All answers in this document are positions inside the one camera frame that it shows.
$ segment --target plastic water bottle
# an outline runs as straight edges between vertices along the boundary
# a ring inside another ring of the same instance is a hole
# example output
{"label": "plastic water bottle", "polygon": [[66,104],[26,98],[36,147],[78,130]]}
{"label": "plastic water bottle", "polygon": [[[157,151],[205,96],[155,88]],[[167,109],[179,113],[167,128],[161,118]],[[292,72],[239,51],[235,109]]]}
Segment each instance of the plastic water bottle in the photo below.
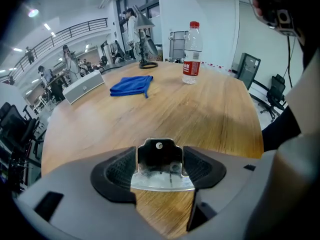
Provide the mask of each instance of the plastic water bottle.
{"label": "plastic water bottle", "polygon": [[184,63],[182,81],[186,84],[194,84],[197,81],[200,67],[200,55],[203,41],[199,33],[199,22],[191,21],[190,30],[184,42]]}

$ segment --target desk lamp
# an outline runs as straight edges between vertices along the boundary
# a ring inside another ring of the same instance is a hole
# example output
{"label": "desk lamp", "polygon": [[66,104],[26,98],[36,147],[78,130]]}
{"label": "desk lamp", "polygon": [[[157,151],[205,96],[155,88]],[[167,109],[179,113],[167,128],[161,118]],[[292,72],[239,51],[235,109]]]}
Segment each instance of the desk lamp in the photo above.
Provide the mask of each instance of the desk lamp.
{"label": "desk lamp", "polygon": [[139,68],[140,69],[155,68],[158,66],[156,62],[145,60],[145,54],[144,54],[145,40],[141,37],[141,31],[140,31],[140,30],[143,31],[144,29],[153,28],[155,25],[152,23],[150,19],[148,19],[146,16],[142,14],[142,12],[138,9],[136,5],[134,5],[133,8],[135,9],[135,14],[136,14],[134,29],[139,31],[139,38],[140,38],[139,48],[140,48],[141,60],[140,60]]}

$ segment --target lamp base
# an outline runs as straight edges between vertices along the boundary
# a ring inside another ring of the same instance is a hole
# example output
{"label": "lamp base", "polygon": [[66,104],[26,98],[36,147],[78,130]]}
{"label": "lamp base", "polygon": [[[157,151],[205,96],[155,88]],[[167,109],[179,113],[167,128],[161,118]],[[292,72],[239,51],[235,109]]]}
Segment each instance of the lamp base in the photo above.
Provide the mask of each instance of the lamp base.
{"label": "lamp base", "polygon": [[139,68],[140,69],[143,69],[143,70],[146,70],[146,69],[153,69],[153,68],[156,68],[158,67],[158,63],[156,62],[152,62],[152,61],[140,61],[140,64],[139,64]]}

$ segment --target railing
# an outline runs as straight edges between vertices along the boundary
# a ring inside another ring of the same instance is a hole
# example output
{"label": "railing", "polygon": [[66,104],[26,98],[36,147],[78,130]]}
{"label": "railing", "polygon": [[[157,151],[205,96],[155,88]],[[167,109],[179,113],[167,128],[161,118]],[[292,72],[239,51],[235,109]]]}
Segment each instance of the railing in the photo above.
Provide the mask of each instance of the railing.
{"label": "railing", "polygon": [[[68,27],[64,30],[61,30],[55,33],[55,36],[50,36],[49,38],[43,40],[41,43],[37,44],[31,51],[34,57],[34,60],[37,60],[51,48],[66,42],[70,38],[74,38],[78,35],[81,35],[86,32],[95,31],[99,29],[104,29],[108,27],[107,24],[108,18],[99,18],[83,22],[71,27]],[[13,80],[16,81],[18,77],[30,66],[28,56],[24,56],[19,62],[14,66],[16,70],[13,70],[9,73],[9,77],[13,77]]]}

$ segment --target bottle cap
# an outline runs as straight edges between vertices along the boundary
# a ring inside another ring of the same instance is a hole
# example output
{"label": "bottle cap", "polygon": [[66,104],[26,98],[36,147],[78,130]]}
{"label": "bottle cap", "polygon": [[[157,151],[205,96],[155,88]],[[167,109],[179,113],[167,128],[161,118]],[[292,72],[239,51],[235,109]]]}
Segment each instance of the bottle cap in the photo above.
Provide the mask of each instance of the bottle cap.
{"label": "bottle cap", "polygon": [[190,28],[199,28],[200,24],[197,21],[191,21],[190,22]]}

